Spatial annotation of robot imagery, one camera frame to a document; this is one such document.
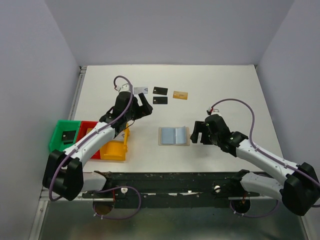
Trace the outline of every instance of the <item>dark gray floor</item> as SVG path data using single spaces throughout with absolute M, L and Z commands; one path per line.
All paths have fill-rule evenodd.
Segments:
M 270 210 L 274 200 L 256 200 L 251 214 Z M 115 215 L 131 209 L 116 209 Z M 301 218 L 283 206 L 265 218 L 244 218 L 228 208 L 142 209 L 127 220 L 101 220 L 87 201 L 50 202 L 41 240 L 304 240 Z

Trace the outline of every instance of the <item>plastic bin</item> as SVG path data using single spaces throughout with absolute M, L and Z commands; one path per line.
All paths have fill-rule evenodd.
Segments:
M 63 151 L 76 143 L 81 121 L 58 120 L 52 138 L 49 143 L 49 150 Z
M 100 148 L 100 157 L 102 160 L 125 161 L 128 151 L 129 128 L 124 130 L 124 141 L 110 141 Z
M 97 125 L 97 123 L 97 121 L 82 121 L 75 142 L 77 143 L 80 139 L 87 135 L 87 133 L 89 133 Z M 100 159 L 100 150 L 98 150 L 91 158 Z

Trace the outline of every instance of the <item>gray wall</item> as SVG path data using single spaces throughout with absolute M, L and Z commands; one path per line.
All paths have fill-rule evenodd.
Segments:
M 80 65 L 257 64 L 293 0 L 46 0 Z
M 28 239 L 48 142 L 78 78 L 43 0 L 0 2 L 0 239 Z
M 320 1 L 296 0 L 259 62 L 257 73 L 283 155 L 297 163 L 312 164 L 318 177 L 319 68 Z M 320 236 L 319 208 L 307 215 Z

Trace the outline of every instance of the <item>wall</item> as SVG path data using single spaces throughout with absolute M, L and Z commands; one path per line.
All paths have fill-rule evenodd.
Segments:
M 43 0 L 0 2 L 0 239 L 28 239 L 79 67 Z
M 257 64 L 293 0 L 46 0 L 80 65 Z
M 312 164 L 320 177 L 319 66 L 320 1 L 296 0 L 257 73 L 284 157 Z M 319 226 L 319 209 L 309 215 Z

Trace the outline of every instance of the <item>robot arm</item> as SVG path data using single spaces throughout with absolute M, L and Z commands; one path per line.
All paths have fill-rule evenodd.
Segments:
M 205 121 L 195 122 L 190 137 L 193 143 L 197 143 L 199 133 L 202 133 L 201 143 L 216 145 L 223 152 L 246 160 L 273 177 L 240 171 L 237 177 L 244 192 L 255 192 L 282 201 L 291 212 L 300 216 L 303 216 L 319 199 L 318 186 L 299 173 L 303 172 L 319 182 L 311 165 L 308 163 L 298 165 L 287 161 L 261 148 L 246 135 L 238 131 L 231 132 L 218 113 L 208 116 Z
M 108 181 L 106 174 L 98 171 L 83 173 L 83 167 L 104 144 L 126 129 L 128 121 L 148 116 L 153 110 L 143 93 L 139 94 L 142 102 L 139 106 L 129 83 L 118 91 L 115 105 L 85 137 L 64 151 L 50 153 L 42 180 L 42 185 L 49 191 L 52 189 L 71 201 L 80 192 L 99 191 L 105 187 Z

